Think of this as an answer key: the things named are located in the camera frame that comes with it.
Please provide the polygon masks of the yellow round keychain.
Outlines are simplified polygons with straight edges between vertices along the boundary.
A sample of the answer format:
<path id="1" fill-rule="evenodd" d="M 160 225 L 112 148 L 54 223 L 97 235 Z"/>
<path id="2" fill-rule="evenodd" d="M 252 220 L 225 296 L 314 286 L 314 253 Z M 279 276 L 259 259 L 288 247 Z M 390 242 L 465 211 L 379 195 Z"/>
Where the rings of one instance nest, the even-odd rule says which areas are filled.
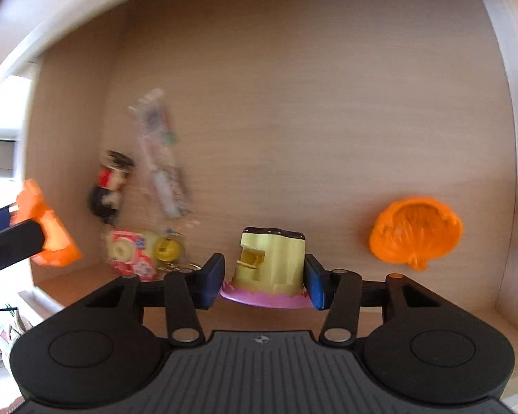
<path id="1" fill-rule="evenodd" d="M 153 257 L 156 269 L 163 273 L 180 271 L 189 273 L 201 269 L 187 258 L 185 239 L 181 235 L 162 236 L 155 244 Z"/>

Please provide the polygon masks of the pink white toy camera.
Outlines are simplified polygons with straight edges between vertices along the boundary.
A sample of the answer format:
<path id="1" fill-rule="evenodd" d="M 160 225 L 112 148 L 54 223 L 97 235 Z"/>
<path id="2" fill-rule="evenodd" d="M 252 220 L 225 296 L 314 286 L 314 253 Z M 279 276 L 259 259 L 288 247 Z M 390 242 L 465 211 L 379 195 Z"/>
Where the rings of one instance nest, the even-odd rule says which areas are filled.
<path id="1" fill-rule="evenodd" d="M 158 235 L 146 229 L 110 230 L 105 237 L 109 265 L 121 276 L 137 275 L 141 281 L 154 281 L 157 240 Z"/>

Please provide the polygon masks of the yellow toy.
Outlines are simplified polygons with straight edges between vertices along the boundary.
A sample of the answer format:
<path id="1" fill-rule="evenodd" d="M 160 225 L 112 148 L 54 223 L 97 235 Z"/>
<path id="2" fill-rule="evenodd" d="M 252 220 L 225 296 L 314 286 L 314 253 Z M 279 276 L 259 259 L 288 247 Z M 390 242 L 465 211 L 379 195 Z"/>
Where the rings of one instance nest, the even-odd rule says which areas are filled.
<path id="1" fill-rule="evenodd" d="M 222 284 L 222 297 L 254 307 L 311 307 L 304 286 L 306 237 L 302 233 L 247 227 L 240 247 L 233 278 Z"/>

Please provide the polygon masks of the orange shell toy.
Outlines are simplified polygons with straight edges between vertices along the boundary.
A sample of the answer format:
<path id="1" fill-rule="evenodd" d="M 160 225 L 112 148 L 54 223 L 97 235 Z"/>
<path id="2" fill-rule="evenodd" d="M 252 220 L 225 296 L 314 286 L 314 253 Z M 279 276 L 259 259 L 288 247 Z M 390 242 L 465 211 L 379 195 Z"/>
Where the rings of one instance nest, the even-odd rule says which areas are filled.
<path id="1" fill-rule="evenodd" d="M 379 260 L 424 271 L 446 256 L 463 235 L 462 219 L 432 197 L 408 197 L 391 203 L 375 220 L 368 245 Z"/>

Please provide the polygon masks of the black haired doll keychain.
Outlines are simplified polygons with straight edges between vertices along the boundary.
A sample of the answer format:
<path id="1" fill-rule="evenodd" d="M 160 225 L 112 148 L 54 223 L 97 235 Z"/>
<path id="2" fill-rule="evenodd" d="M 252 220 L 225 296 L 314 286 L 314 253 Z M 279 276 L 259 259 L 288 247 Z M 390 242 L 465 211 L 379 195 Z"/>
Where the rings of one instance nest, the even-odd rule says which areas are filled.
<path id="1" fill-rule="evenodd" d="M 134 168 L 134 161 L 115 150 L 108 150 L 101 161 L 97 181 L 88 195 L 88 208 L 104 224 L 114 225 L 123 199 L 123 188 Z"/>

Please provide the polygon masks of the clear plastic packet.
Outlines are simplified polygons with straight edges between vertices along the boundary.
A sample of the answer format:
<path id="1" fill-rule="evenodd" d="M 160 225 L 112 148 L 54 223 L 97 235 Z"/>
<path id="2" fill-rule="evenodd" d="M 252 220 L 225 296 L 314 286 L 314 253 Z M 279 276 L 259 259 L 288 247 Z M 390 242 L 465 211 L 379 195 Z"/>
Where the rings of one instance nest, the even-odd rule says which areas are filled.
<path id="1" fill-rule="evenodd" d="M 138 126 L 138 144 L 147 180 L 163 214 L 179 219 L 191 212 L 190 201 L 176 160 L 172 119 L 160 89 L 153 89 L 130 106 Z"/>

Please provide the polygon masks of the wooden drawer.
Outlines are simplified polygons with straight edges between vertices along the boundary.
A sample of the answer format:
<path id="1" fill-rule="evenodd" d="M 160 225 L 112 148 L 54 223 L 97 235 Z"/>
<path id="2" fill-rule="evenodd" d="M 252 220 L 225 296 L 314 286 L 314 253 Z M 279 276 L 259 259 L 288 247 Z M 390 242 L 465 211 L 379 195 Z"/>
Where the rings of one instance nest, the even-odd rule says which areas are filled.
<path id="1" fill-rule="evenodd" d="M 130 106 L 164 92 L 191 214 L 167 220 L 146 173 L 124 227 L 168 228 L 229 267 L 248 225 L 302 232 L 324 265 L 382 278 L 378 214 L 432 196 L 464 222 L 416 278 L 503 330 L 517 364 L 518 0 L 125 0 L 43 53 L 26 174 L 82 259 L 33 266 L 68 304 L 111 278 L 86 201 L 108 149 L 141 158 Z"/>

